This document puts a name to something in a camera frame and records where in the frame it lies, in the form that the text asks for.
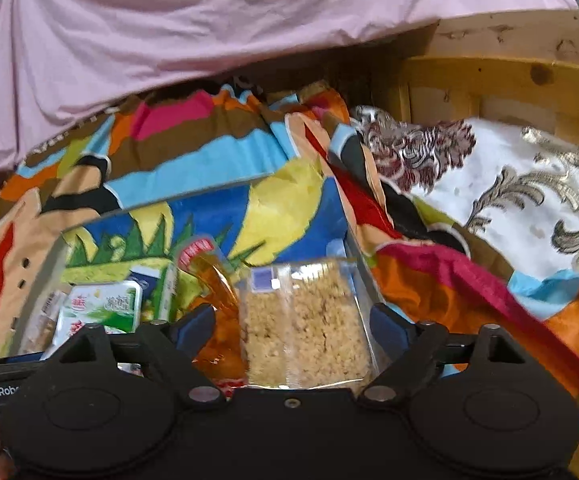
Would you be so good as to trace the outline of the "green stick snack packet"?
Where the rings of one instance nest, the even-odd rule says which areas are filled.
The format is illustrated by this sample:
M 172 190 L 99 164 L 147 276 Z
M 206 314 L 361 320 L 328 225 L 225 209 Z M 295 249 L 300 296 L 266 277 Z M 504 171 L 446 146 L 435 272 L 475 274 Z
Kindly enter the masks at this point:
M 170 322 L 174 317 L 176 284 L 178 284 L 178 268 L 173 262 L 169 262 L 162 269 L 158 285 L 152 295 L 155 320 Z

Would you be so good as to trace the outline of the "white green tofu snack packet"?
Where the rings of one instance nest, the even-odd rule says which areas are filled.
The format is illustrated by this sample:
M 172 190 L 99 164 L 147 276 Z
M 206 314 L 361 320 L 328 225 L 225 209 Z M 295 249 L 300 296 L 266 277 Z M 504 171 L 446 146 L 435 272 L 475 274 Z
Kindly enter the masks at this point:
M 74 285 L 58 311 L 48 359 L 71 336 L 88 324 L 99 324 L 109 335 L 131 334 L 140 322 L 143 288 L 136 281 Z

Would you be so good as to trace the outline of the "blue calcium tablet box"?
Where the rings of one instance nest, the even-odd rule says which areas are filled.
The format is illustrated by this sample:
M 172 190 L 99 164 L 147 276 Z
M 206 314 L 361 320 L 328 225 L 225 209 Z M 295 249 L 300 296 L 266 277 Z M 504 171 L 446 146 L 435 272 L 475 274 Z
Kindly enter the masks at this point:
M 144 322 L 155 320 L 162 293 L 161 272 L 148 266 L 132 266 L 128 278 L 143 290 L 140 318 Z

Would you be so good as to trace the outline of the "orange pickled snack pouch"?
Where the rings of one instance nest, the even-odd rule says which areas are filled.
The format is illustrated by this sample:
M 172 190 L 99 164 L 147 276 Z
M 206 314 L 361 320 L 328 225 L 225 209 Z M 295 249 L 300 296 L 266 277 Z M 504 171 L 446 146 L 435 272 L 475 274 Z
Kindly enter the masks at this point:
M 178 270 L 190 275 L 199 287 L 186 310 L 192 311 L 201 304 L 211 304 L 216 309 L 213 335 L 194 365 L 231 400 L 234 391 L 247 382 L 238 293 L 231 281 L 233 266 L 224 257 L 216 237 L 210 234 L 187 237 L 178 242 L 174 254 Z

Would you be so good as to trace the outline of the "rice crisp cake packet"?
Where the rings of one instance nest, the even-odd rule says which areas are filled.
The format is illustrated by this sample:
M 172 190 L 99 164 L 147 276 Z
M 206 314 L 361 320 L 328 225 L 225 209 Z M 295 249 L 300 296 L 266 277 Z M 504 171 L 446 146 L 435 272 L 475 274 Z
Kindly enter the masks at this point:
M 251 268 L 237 291 L 248 386 L 358 392 L 375 375 L 371 305 L 355 260 Z

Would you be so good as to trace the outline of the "brown nut bar packet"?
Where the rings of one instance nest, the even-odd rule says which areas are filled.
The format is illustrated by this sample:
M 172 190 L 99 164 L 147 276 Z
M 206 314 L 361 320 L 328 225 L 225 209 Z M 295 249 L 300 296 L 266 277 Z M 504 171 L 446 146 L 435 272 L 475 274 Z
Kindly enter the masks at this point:
M 20 354 L 43 352 L 50 345 L 60 308 L 71 289 L 70 284 L 60 284 L 36 303 L 22 334 Z

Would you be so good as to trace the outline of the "metal tray with dinosaur drawing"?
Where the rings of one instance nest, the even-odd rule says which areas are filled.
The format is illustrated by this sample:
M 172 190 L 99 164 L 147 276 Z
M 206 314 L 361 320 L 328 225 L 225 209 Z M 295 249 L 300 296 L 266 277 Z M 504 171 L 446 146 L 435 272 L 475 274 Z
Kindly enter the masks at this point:
M 65 232 L 18 351 L 49 358 L 86 324 L 129 334 L 211 304 L 194 366 L 237 388 L 359 391 L 376 373 L 370 303 L 329 178 L 275 176 Z

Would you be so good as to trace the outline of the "floral satin pillow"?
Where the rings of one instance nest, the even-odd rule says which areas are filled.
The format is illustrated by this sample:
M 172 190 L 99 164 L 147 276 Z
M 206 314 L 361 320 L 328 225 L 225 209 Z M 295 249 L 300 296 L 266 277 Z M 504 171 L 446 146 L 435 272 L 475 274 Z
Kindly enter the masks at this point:
M 513 270 L 579 275 L 579 148 L 530 126 L 469 118 L 420 126 L 351 112 L 390 190 L 438 211 Z

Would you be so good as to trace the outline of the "colourful monkey blanket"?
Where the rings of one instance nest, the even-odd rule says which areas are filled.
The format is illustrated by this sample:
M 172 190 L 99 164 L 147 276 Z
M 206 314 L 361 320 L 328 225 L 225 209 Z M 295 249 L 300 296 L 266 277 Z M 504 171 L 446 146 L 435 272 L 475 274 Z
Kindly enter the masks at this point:
M 130 96 L 29 154 L 0 187 L 0 356 L 52 244 L 88 222 L 220 184 L 329 178 L 379 287 L 409 318 L 504 321 L 579 393 L 579 275 L 512 269 L 444 214 L 390 190 L 352 124 L 314 86 L 273 104 L 238 84 Z

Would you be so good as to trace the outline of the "pink hanging sheet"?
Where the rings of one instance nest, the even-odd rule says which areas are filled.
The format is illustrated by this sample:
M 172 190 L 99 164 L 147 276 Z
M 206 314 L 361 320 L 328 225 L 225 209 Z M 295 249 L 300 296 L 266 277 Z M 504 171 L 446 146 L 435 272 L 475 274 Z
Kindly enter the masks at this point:
M 576 0 L 0 0 L 0 173 L 122 96 L 437 18 Z

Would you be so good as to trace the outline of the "wooden bed rail right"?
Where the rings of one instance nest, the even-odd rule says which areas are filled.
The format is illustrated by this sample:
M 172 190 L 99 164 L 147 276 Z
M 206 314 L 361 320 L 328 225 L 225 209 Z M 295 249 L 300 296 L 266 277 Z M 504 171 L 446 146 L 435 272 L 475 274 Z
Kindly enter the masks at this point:
M 396 118 L 487 117 L 579 146 L 579 11 L 449 18 L 398 39 L 386 92 Z

